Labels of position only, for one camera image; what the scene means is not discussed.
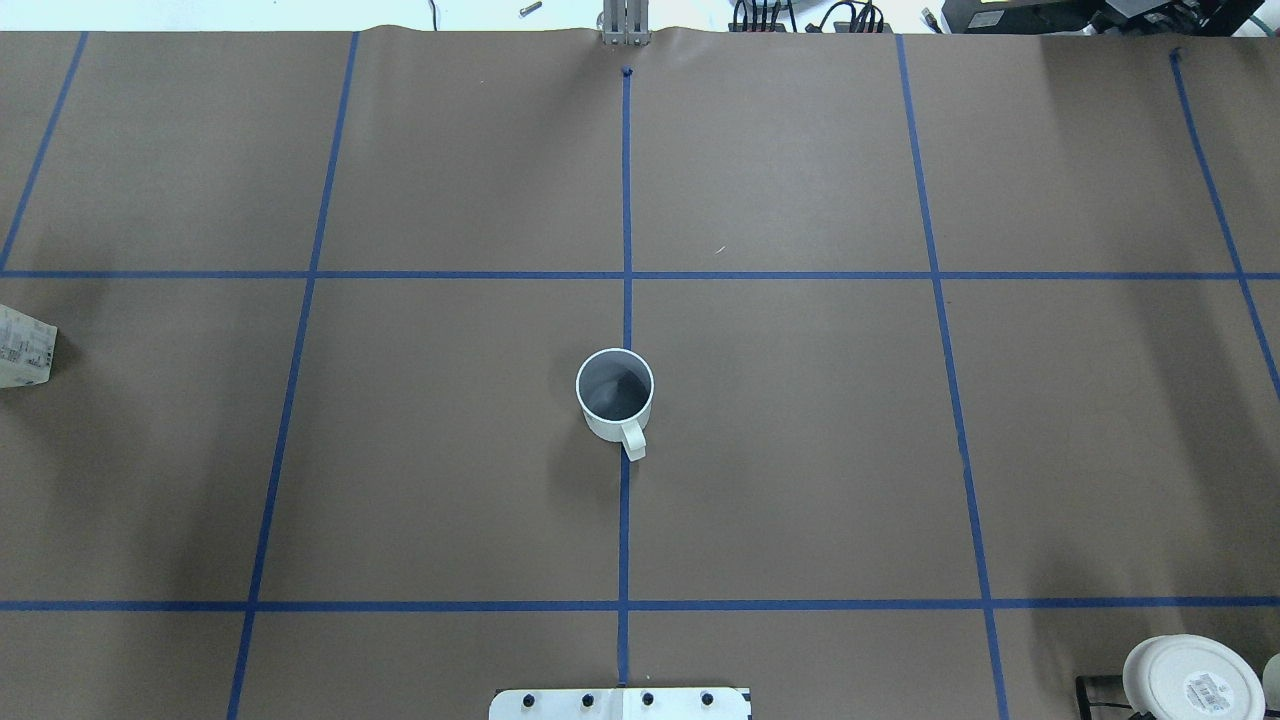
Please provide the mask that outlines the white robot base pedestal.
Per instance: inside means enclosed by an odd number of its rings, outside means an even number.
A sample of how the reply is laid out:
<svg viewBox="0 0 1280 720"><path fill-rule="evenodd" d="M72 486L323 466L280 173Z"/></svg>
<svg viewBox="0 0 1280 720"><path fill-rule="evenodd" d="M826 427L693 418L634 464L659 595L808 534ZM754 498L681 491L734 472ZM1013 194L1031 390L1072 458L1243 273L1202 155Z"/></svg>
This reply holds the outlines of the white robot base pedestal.
<svg viewBox="0 0 1280 720"><path fill-rule="evenodd" d="M751 719L750 691L735 687L507 689L489 719Z"/></svg>

